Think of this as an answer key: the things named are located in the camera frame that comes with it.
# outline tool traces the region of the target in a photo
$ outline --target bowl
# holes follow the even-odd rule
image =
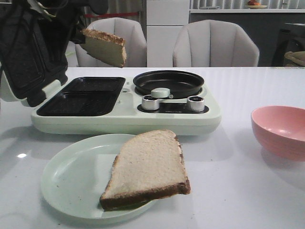
[[[264,106],[251,113],[257,141],[275,155],[305,161],[305,109]]]

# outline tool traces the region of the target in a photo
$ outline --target plate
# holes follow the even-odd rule
[[[154,201],[132,208],[104,211],[99,199],[111,177],[112,164],[121,146],[134,135],[99,135],[74,143],[60,151],[46,165],[41,178],[45,200],[67,215],[100,223],[133,218]]]
[[[246,5],[246,7],[250,8],[250,9],[264,9],[264,8],[267,8],[266,5]]]

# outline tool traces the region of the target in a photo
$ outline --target black pan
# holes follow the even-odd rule
[[[200,92],[204,79],[194,73],[177,70],[158,70],[142,73],[133,79],[137,92],[150,94],[159,87],[169,88],[173,99],[182,99]]]

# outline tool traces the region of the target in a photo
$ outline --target chair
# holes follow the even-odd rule
[[[125,67],[146,67],[147,43],[139,22],[124,18],[107,18],[94,21],[87,28],[124,38],[127,53]],[[79,44],[75,45],[75,51],[79,67],[112,67],[88,55]]]
[[[256,67],[259,49],[237,24],[204,20],[184,25],[174,51],[174,67]]]

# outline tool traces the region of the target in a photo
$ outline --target bread slice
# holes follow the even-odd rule
[[[98,30],[84,29],[82,33],[86,42],[81,47],[90,56],[115,67],[124,67],[127,55],[123,38]]]
[[[155,130],[137,135],[122,146],[100,203],[104,210],[113,210],[190,191],[176,134]]]

